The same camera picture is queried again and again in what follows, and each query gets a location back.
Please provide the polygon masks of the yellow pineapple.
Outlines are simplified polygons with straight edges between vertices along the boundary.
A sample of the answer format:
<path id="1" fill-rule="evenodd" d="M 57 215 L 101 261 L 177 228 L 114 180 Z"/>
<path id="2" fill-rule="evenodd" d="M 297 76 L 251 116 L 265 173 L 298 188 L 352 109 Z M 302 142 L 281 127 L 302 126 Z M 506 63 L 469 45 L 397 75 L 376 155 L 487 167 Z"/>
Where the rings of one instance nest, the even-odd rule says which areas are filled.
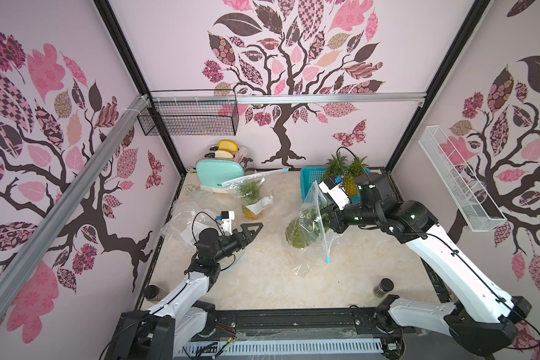
<path id="1" fill-rule="evenodd" d="M 349 197 L 355 197 L 359 193 L 355 180 L 357 177 L 366 174 L 368 165 L 365 160 L 366 157 L 356 157 L 347 168 L 344 189 Z"/>

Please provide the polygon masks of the blue-zip zip-top bag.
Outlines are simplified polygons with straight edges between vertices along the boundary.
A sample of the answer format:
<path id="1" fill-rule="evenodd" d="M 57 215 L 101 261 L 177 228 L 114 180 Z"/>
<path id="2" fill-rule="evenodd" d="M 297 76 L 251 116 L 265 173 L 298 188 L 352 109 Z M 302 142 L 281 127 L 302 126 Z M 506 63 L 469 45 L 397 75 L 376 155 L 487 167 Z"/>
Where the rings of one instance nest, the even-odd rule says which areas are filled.
<path id="1" fill-rule="evenodd" d="M 175 242 L 189 253 L 196 251 L 199 234 L 208 228 L 218 229 L 212 218 L 203 211 L 182 211 L 173 216 L 161 229 L 166 242 Z"/>

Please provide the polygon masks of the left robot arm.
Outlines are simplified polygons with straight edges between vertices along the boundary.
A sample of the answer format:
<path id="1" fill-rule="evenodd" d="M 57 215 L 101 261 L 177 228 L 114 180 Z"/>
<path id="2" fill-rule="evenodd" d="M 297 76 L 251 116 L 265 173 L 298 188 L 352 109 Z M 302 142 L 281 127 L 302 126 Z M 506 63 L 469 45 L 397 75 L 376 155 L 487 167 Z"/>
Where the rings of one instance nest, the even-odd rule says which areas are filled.
<path id="1" fill-rule="evenodd" d="M 146 311 L 123 313 L 100 359 L 174 359 L 193 336 L 207 328 L 209 312 L 197 306 L 217 281 L 221 261 L 244 250 L 262 223 L 243 223 L 229 234 L 202 230 L 186 278 Z"/>

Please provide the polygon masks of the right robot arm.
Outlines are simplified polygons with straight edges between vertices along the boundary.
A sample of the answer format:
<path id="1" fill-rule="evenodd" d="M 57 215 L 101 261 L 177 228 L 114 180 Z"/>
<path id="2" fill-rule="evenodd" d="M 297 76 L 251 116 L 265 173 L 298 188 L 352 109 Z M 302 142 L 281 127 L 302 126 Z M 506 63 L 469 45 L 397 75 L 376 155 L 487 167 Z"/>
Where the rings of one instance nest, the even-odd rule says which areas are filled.
<path id="1" fill-rule="evenodd" d="M 330 177 L 319 189 L 333 200 L 319 215 L 335 233 L 350 226 L 374 226 L 415 252 L 456 295 L 457 301 L 430 304 L 387 295 L 376 307 L 378 329 L 393 332 L 414 327 L 448 335 L 477 356 L 510 349 L 518 324 L 531 304 L 512 296 L 489 279 L 450 239 L 438 219 L 420 202 L 401 201 L 389 177 L 366 173 L 356 180 L 359 201 L 353 203 Z"/>

